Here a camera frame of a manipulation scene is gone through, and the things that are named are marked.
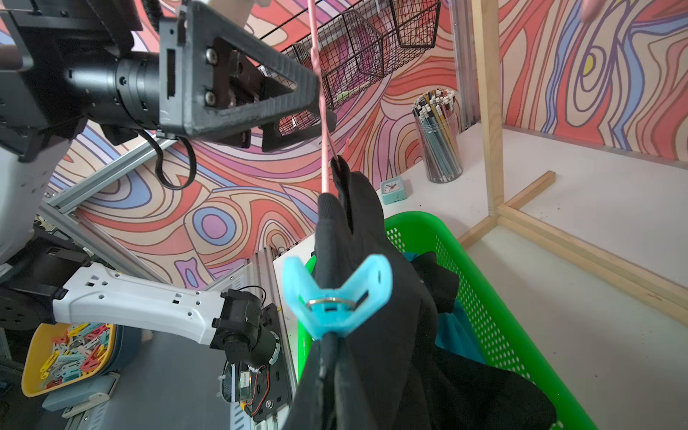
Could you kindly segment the pink hanger of black shirt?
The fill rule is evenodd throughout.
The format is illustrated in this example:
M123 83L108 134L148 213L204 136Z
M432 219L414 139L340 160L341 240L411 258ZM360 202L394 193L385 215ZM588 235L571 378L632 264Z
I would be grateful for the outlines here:
M313 66L313 72L318 79L320 85L320 93L318 100L319 114L321 120L321 185L322 193L326 194L330 191L330 180L329 180L329 148L331 147L331 136L327 125L327 104L324 94L324 83L322 77L322 66L319 54L319 44L318 44L318 24L316 16L316 4L315 0L307 1L307 12L308 12L308 22L310 28L310 35L312 40L312 46L310 49L311 61Z

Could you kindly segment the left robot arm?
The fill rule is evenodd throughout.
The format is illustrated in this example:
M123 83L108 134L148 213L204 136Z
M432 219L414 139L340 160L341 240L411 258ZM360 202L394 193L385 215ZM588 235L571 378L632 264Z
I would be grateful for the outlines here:
M153 136L274 152L336 127L319 78L246 32L238 12L186 1L7 1L1 20L1 258L34 236L51 175L88 122L110 143Z

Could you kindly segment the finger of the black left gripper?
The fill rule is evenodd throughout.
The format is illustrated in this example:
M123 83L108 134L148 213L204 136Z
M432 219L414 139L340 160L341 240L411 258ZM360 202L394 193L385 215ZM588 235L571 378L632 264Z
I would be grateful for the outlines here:
M284 150L302 141L321 136L321 115L318 107L291 114L285 109L265 107L261 115L263 153Z

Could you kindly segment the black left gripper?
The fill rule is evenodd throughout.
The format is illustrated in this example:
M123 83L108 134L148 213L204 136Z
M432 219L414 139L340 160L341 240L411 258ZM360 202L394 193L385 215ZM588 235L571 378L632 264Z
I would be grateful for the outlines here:
M281 121L319 112L321 84L301 66L204 1L177 19L177 138L248 143L258 128L273 143L299 143ZM134 50L137 10L65 10L64 113L89 119L109 140L159 128L159 56Z

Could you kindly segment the teal t-shirt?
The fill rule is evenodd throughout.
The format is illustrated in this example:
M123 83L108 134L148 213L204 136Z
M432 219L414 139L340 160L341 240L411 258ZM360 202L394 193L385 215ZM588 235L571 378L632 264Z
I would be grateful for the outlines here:
M404 253L435 301L439 328L435 344L446 351L485 364L469 317L458 301L460 276L440 265L436 254Z

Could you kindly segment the light blue clothespin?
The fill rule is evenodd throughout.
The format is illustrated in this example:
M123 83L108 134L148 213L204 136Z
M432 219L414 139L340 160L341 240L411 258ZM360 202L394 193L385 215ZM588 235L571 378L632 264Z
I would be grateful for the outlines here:
M346 337L383 308L392 296L392 267L371 254L340 288L320 288L297 257L285 260L282 272L287 305L315 340L328 333Z

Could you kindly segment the black t-shirt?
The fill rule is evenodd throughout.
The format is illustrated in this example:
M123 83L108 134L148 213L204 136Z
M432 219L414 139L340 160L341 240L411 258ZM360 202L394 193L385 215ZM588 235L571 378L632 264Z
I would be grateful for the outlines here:
M392 295L351 334L313 344L285 428L551 428L555 406L535 384L437 345L456 274L429 255L410 262L387 238L369 180L341 157L331 168L337 191L318 199L314 279L340 288L379 254L391 265Z

